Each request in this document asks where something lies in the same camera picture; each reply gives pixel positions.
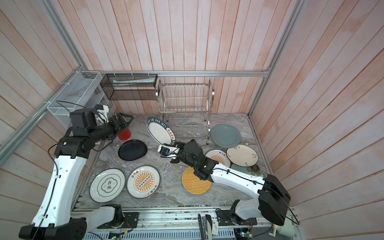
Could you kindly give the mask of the black round plate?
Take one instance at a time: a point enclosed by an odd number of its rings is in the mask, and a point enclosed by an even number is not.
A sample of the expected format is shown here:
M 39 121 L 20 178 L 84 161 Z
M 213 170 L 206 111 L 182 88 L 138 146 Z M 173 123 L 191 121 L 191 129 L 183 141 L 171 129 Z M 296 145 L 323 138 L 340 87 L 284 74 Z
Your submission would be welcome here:
M 144 142 L 129 140 L 120 146 L 118 156 L 124 161 L 134 161 L 145 156 L 147 151 L 148 147 Z

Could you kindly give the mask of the green rim white plate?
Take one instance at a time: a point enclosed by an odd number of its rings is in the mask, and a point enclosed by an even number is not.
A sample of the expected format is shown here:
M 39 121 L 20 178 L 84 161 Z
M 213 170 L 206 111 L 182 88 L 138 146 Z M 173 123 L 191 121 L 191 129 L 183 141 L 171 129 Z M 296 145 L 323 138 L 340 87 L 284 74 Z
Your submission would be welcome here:
M 162 120 L 149 117 L 146 121 L 147 129 L 152 137 L 161 145 L 174 145 L 176 136 L 171 128 Z

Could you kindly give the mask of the steel two-tier dish rack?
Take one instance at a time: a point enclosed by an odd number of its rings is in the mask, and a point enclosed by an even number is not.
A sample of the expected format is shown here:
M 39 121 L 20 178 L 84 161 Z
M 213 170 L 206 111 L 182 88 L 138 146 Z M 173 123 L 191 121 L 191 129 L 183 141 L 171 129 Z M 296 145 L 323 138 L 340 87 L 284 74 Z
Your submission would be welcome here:
M 162 83 L 156 85 L 160 119 L 178 140 L 210 142 L 211 114 L 215 89 L 207 83 Z

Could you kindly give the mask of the large orange sunburst plate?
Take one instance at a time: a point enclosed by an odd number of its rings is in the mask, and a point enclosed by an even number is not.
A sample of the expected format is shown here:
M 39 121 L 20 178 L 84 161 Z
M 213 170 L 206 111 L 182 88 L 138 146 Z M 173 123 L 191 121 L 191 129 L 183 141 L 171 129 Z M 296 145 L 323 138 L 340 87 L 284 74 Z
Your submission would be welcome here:
M 153 166 L 144 165 L 134 169 L 128 176 L 128 193 L 136 199 L 144 199 L 156 192 L 160 185 L 159 171 Z

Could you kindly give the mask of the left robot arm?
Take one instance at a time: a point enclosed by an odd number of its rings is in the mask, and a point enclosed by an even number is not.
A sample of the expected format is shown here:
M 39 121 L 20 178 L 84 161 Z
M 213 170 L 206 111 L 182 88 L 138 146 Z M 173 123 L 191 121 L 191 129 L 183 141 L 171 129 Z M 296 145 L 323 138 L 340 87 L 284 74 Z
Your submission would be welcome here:
M 72 125 L 55 145 L 54 169 L 45 197 L 32 223 L 21 227 L 20 239 L 81 240 L 101 225 L 123 225 L 124 214 L 117 204 L 102 206 L 79 218 L 71 216 L 77 182 L 91 150 L 100 141 L 114 140 L 134 119 L 118 113 L 102 117 L 99 125 L 97 115 L 93 109 L 70 113 Z

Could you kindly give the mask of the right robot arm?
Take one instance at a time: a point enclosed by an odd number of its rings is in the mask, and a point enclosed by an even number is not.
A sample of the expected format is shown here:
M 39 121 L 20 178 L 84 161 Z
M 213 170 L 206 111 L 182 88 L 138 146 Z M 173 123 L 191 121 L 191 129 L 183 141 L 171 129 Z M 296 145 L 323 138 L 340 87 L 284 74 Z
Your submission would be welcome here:
M 173 142 L 165 146 L 175 148 L 170 152 L 171 163 L 182 162 L 191 167 L 200 180 L 232 187 L 256 200 L 257 206 L 252 210 L 246 209 L 246 203 L 237 203 L 235 215 L 238 217 L 246 220 L 260 212 L 272 224 L 284 225 L 291 196 L 277 177 L 270 174 L 265 178 L 256 177 L 230 169 L 206 157 L 195 140 Z

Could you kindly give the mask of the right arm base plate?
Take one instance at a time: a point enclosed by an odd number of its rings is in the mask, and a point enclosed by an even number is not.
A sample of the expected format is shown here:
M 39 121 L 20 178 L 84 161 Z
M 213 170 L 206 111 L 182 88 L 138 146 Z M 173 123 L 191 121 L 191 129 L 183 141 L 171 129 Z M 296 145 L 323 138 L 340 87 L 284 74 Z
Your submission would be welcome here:
M 257 225 L 256 218 L 250 218 L 243 220 L 238 217 L 236 214 L 232 213 L 230 210 L 216 209 L 215 213 L 219 222 L 219 226 L 255 226 Z

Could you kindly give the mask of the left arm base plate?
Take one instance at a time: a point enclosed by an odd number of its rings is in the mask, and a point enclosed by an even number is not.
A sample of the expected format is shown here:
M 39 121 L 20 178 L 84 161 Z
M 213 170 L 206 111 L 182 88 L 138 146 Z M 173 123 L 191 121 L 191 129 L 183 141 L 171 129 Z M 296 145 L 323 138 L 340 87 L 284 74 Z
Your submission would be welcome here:
M 111 221 L 97 227 L 97 229 L 118 229 L 118 228 L 128 228 L 135 229 L 138 225 L 139 212 L 123 212 L 124 219 L 118 223 L 116 221 Z

